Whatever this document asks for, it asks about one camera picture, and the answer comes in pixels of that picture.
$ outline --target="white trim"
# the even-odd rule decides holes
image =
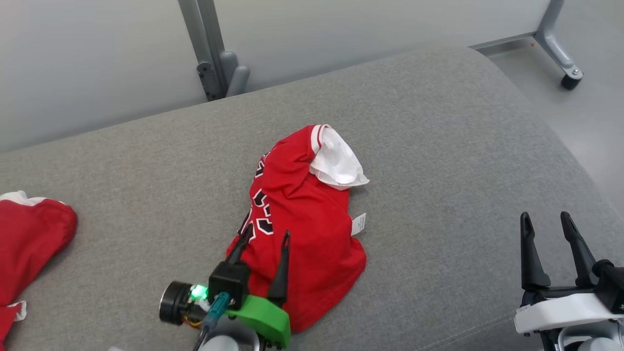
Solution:
[[[312,128],[312,133],[310,134],[310,145],[312,145],[312,151],[316,154],[321,146],[318,144],[318,133],[321,129],[321,124],[317,124]]]
[[[40,203],[41,201],[45,199],[47,199],[47,197],[31,197],[29,199],[23,190],[8,192],[6,194],[0,195],[0,200],[13,201],[17,204],[25,205],[25,206],[35,206],[36,204]]]
[[[22,300],[20,302],[16,302],[15,304],[8,305],[7,307],[13,307],[17,305],[21,306],[19,307],[19,311],[17,311],[17,313],[15,314],[13,322],[19,322],[20,320],[24,320],[26,318],[26,301]]]

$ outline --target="green led light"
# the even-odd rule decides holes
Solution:
[[[205,300],[208,298],[208,287],[203,285],[194,285],[191,290],[191,299]]]

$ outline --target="gray floor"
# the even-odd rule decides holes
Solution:
[[[535,104],[624,215],[624,0],[566,0],[557,36],[585,76],[574,91],[532,38],[479,50]]]

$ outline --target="white armhole trim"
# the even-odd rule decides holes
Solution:
[[[310,173],[318,180],[338,190],[369,182],[353,150],[329,125],[314,126],[310,142],[316,154],[310,163]]]
[[[19,306],[19,311],[15,314],[15,318],[13,318],[13,322],[19,322],[26,318],[26,301],[16,302],[15,304],[8,305],[7,307]]]
[[[16,204],[25,205],[25,206],[35,206],[36,204],[40,203],[41,201],[45,199],[47,199],[47,197],[31,197],[29,199],[23,190],[8,192],[6,194],[0,195],[0,200],[13,201]]]

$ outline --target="chair caster wheel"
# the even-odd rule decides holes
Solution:
[[[572,90],[577,87],[580,81],[581,81],[581,78],[574,79],[566,74],[565,76],[563,76],[563,79],[561,80],[561,86],[568,90]]]

